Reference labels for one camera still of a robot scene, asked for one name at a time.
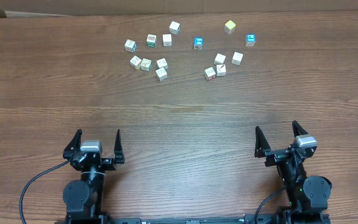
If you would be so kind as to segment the wooden block number two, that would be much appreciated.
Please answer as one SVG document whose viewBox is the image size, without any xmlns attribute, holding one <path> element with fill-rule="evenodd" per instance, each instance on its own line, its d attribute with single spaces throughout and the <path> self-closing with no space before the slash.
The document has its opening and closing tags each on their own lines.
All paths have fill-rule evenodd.
<svg viewBox="0 0 358 224">
<path fill-rule="evenodd" d="M 164 67 L 157 69 L 155 72 L 159 81 L 162 81 L 168 77 L 167 71 Z"/>
</svg>

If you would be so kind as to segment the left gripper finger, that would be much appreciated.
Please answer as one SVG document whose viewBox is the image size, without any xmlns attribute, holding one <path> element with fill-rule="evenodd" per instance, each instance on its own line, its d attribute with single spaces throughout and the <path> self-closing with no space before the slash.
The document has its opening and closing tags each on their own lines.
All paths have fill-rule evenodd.
<svg viewBox="0 0 358 224">
<path fill-rule="evenodd" d="M 81 146 L 81 135 L 82 130 L 78 129 L 72 138 L 72 140 L 68 143 L 66 148 L 63 150 L 63 158 L 64 159 L 70 159 L 74 156 L 76 151 L 80 150 Z"/>
<path fill-rule="evenodd" d="M 114 163 L 115 164 L 125 163 L 125 157 L 124 157 L 122 143 L 121 143 L 120 129 L 117 130 L 116 139 L 114 143 Z"/>
</svg>

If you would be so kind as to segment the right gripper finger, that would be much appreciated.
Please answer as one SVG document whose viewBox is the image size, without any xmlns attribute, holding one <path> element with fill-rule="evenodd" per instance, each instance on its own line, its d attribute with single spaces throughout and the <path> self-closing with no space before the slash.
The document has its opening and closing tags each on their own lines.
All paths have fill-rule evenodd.
<svg viewBox="0 0 358 224">
<path fill-rule="evenodd" d="M 294 137 L 308 134 L 308 132 L 305 131 L 296 120 L 292 121 L 291 125 Z"/>
<path fill-rule="evenodd" d="M 266 153 L 271 151 L 271 147 L 266 140 L 261 128 L 259 126 L 255 127 L 255 157 L 265 157 Z"/>
</svg>

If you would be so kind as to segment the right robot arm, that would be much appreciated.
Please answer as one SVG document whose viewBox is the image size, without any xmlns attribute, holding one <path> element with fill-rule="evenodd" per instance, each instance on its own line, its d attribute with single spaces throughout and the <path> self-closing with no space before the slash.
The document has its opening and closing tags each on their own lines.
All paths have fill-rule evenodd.
<svg viewBox="0 0 358 224">
<path fill-rule="evenodd" d="M 328 209 L 332 183 L 325 177 L 307 176 L 303 162 L 313 156 L 318 142 L 297 121 L 292 122 L 294 141 L 284 149 L 272 150 L 261 128 L 255 127 L 255 152 L 265 158 L 267 167 L 275 166 L 283 180 L 290 205 L 280 207 L 273 223 L 329 223 Z"/>
</svg>

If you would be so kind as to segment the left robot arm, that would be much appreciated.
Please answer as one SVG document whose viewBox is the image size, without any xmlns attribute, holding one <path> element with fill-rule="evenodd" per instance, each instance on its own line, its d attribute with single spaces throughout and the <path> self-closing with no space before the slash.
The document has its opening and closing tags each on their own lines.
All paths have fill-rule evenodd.
<svg viewBox="0 0 358 224">
<path fill-rule="evenodd" d="M 77 171 L 79 180 L 73 180 L 63 190 L 63 201 L 67 215 L 65 223 L 111 223 L 112 218 L 102 211 L 104 179 L 106 172 L 116 170 L 125 163 L 121 135 L 116 133 L 114 157 L 102 157 L 99 140 L 81 142 L 82 130 L 77 130 L 73 139 L 63 150 L 63 158 Z"/>
</svg>

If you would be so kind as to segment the wooden block red three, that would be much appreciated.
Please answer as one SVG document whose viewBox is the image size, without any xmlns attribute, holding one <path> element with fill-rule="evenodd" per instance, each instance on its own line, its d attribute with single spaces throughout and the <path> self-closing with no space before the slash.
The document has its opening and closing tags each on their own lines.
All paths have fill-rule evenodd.
<svg viewBox="0 0 358 224">
<path fill-rule="evenodd" d="M 158 68 L 167 69 L 168 68 L 168 63 L 167 63 L 165 58 L 161 58 L 161 59 L 157 60 L 157 66 L 158 66 Z"/>
</svg>

